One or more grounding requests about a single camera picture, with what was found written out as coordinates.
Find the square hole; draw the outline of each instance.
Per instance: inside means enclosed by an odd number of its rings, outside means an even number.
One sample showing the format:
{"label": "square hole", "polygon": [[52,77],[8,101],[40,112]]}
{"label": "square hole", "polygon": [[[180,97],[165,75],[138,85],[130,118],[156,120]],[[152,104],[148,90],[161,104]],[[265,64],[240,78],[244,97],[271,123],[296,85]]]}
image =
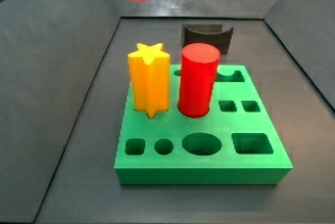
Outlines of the square hole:
{"label": "square hole", "polygon": [[274,150],[263,133],[232,134],[236,153],[240,155],[271,155]]}
{"label": "square hole", "polygon": [[145,140],[144,139],[129,139],[126,143],[126,155],[140,156],[144,153]]}
{"label": "square hole", "polygon": [[245,112],[260,112],[260,108],[256,101],[243,101]]}
{"label": "square hole", "polygon": [[219,101],[220,110],[223,112],[236,112],[236,103],[233,101]]}

